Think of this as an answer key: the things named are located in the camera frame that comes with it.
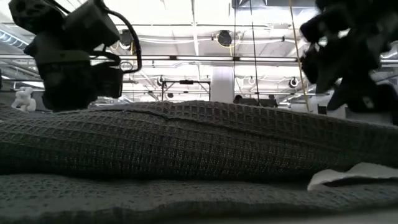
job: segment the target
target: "white plush toy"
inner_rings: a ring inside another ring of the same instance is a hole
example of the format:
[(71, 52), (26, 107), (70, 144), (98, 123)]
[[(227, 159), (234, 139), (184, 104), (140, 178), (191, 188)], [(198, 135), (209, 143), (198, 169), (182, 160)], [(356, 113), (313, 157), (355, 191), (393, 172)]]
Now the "white plush toy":
[(15, 100), (11, 107), (24, 112), (33, 112), (36, 110), (36, 101), (32, 99), (32, 87), (20, 87), (15, 93)]

